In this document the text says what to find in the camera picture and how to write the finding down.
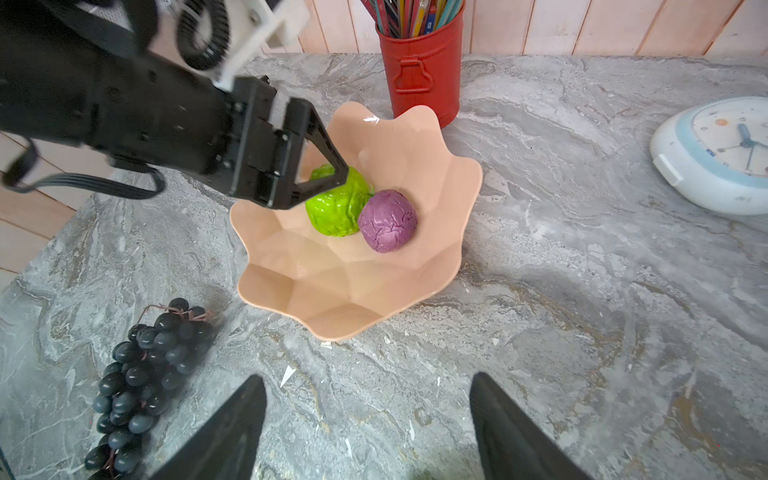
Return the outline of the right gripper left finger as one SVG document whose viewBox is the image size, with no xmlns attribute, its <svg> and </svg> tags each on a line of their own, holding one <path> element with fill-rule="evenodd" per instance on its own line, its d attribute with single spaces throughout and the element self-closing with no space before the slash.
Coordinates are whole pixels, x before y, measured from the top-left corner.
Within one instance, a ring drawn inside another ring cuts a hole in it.
<svg viewBox="0 0 768 480">
<path fill-rule="evenodd" d="M 152 477 L 156 480 L 249 480 L 266 417 L 263 379 L 249 376 Z"/>
</svg>

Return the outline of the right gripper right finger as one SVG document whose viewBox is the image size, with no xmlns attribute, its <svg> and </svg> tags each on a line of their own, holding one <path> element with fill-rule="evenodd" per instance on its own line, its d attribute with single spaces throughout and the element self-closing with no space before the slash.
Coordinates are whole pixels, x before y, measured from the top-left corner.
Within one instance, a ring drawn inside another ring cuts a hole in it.
<svg viewBox="0 0 768 480">
<path fill-rule="evenodd" d="M 487 373 L 473 376 L 469 400 L 485 478 L 590 479 Z"/>
</svg>

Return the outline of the purple fake fruit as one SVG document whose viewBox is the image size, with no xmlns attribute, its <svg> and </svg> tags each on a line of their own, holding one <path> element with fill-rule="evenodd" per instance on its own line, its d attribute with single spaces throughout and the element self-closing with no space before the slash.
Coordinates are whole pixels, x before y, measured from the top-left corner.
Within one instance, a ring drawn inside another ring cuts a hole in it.
<svg viewBox="0 0 768 480">
<path fill-rule="evenodd" d="M 366 243 L 378 253 L 400 249 L 415 235 L 418 214 L 408 198 L 393 189 L 373 195 L 358 218 Z"/>
</svg>

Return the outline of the green bumpy fake fruit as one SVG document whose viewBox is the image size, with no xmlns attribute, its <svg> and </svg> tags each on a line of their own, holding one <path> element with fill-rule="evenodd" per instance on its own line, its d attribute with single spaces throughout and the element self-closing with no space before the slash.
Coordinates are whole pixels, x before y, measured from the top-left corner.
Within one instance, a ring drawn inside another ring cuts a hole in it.
<svg viewBox="0 0 768 480">
<path fill-rule="evenodd" d="M 359 231 L 358 218 L 374 193 L 365 177 L 350 167 L 346 183 L 307 200 L 306 212 L 320 234 L 350 236 Z"/>
</svg>

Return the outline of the dark purple grape bunch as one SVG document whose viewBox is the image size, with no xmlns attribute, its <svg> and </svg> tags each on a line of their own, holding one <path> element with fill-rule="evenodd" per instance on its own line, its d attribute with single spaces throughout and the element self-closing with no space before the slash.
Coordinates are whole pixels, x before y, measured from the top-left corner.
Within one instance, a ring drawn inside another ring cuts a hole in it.
<svg viewBox="0 0 768 480">
<path fill-rule="evenodd" d="M 212 346 L 212 314 L 177 297 L 145 307 L 114 346 L 92 409 L 101 435 L 83 460 L 91 479 L 127 479 L 142 463 L 160 416 Z"/>
</svg>

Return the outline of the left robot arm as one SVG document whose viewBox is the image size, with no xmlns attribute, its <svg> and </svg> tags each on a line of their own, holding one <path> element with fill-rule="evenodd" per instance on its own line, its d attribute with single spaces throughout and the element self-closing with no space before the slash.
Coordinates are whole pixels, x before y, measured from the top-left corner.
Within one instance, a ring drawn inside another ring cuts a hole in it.
<svg viewBox="0 0 768 480">
<path fill-rule="evenodd" d="M 124 24 L 101 17 L 101 8 L 99 1 L 2 3 L 1 128 L 27 144 L 4 172 L 5 188 L 36 189 L 28 175 L 41 140 L 90 147 L 154 184 L 146 190 L 62 173 L 41 186 L 125 199 L 162 193 L 165 169 L 273 210 L 346 182 L 348 165 L 314 106 L 291 99 L 275 128 L 268 78 L 239 73 L 263 43 L 302 30 L 302 2 L 185 1 L 175 34 L 180 63 L 150 49 L 160 24 L 156 2 L 123 2 Z"/>
</svg>

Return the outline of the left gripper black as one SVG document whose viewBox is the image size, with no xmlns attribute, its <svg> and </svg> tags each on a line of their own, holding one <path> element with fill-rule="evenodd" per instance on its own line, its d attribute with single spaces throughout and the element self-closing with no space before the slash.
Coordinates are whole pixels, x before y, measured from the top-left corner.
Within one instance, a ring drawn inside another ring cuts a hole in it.
<svg viewBox="0 0 768 480">
<path fill-rule="evenodd" d="M 291 98 L 282 130 L 270 123 L 276 89 L 257 77 L 238 77 L 228 95 L 230 128 L 217 157 L 212 188 L 273 210 L 289 210 L 346 183 L 349 167 L 313 104 Z M 327 177 L 298 183 L 304 143 L 332 167 Z"/>
</svg>

